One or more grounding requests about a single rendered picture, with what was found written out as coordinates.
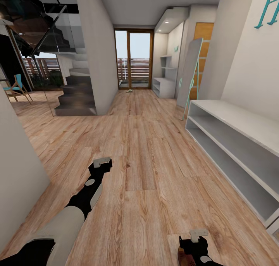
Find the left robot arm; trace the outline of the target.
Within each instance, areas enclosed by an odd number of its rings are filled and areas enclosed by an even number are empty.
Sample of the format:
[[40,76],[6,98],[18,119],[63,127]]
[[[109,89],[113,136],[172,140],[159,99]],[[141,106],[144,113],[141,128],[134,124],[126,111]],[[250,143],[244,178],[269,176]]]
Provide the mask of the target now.
[[17,252],[0,260],[0,266],[65,266],[78,233],[88,213],[103,192],[102,178],[110,172],[112,160],[93,160],[91,176],[84,188],[44,228],[35,233]]

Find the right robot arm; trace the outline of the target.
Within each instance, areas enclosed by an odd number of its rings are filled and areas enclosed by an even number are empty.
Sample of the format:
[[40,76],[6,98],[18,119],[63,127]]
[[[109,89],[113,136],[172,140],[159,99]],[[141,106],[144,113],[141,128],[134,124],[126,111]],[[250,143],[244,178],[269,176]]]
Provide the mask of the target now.
[[191,255],[195,259],[196,266],[223,266],[214,262],[208,256],[207,243],[203,236],[208,236],[208,230],[196,229],[189,231],[191,238],[182,240],[179,236],[179,244],[184,249],[186,255]]

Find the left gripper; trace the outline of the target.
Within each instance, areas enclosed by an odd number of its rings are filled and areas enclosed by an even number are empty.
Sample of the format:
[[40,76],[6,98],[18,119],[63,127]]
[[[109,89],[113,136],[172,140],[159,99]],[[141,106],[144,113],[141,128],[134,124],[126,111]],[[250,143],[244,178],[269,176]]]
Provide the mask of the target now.
[[112,160],[110,160],[109,162],[101,163],[101,166],[99,168],[94,168],[94,166],[91,165],[89,167],[89,171],[90,171],[91,175],[95,172],[99,172],[103,176],[104,173],[110,172],[111,167],[112,167]]

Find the sandal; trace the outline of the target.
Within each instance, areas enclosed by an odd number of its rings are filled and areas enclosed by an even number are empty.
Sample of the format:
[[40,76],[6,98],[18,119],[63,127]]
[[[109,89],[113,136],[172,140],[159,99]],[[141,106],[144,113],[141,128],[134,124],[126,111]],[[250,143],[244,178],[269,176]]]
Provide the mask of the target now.
[[180,266],[196,266],[195,259],[191,255],[186,255],[184,249],[178,248],[178,260]]

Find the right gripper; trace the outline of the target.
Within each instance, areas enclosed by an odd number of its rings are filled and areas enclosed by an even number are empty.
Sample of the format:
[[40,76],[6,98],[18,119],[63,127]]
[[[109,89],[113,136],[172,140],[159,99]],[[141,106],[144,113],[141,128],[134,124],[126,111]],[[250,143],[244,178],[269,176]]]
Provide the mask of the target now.
[[198,242],[197,243],[193,243],[190,239],[185,239],[182,240],[181,236],[179,236],[179,244],[181,249],[184,249],[184,252],[186,255],[191,255],[193,256],[193,253],[196,249],[202,249],[204,250],[204,252],[206,252],[208,254],[208,250],[207,250],[207,243],[206,240],[199,236],[198,237]]

